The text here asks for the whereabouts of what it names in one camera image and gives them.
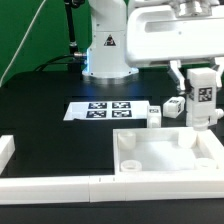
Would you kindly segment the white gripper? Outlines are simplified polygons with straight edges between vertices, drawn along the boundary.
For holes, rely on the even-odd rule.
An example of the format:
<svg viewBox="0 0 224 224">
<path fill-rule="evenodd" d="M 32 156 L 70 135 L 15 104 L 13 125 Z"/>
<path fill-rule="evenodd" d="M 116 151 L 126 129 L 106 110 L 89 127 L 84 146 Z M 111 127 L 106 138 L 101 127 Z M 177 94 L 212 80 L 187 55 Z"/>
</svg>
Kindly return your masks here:
<svg viewBox="0 0 224 224">
<path fill-rule="evenodd" d="M 181 62 L 214 59 L 217 87 L 224 73 L 224 5 L 211 8 L 210 16 L 176 17 L 170 5 L 135 9 L 128 18 L 126 61 L 133 67 L 169 62 L 168 74 L 180 94 L 185 93 Z"/>
</svg>

